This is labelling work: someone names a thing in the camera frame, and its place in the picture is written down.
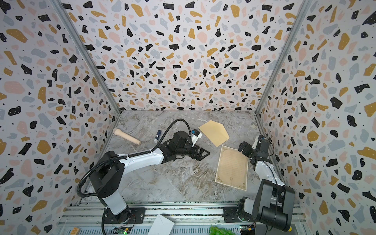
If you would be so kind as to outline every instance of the marble floor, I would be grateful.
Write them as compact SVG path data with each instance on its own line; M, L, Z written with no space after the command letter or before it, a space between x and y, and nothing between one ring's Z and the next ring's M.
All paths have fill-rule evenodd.
M155 146L153 142L158 130L162 134L172 121L185 119L190 128L213 120L222 123L230 139L223 145L237 149L243 141L253 143L260 134L253 112L249 111L124 111L117 128L139 139L136 145L119 136L113 136L107 151L133 153ZM165 140L179 130L187 132L183 122L177 122L166 135ZM203 135L197 143L210 152L202 161L186 156L162 165L152 165L130 172L123 177L120 189L129 202L182 202L182 201L238 201L241 197L256 197L260 180L249 164L247 191L215 183L221 146L215 145ZM93 192L90 186L87 192ZM83 198L81 202L98 202L97 197Z

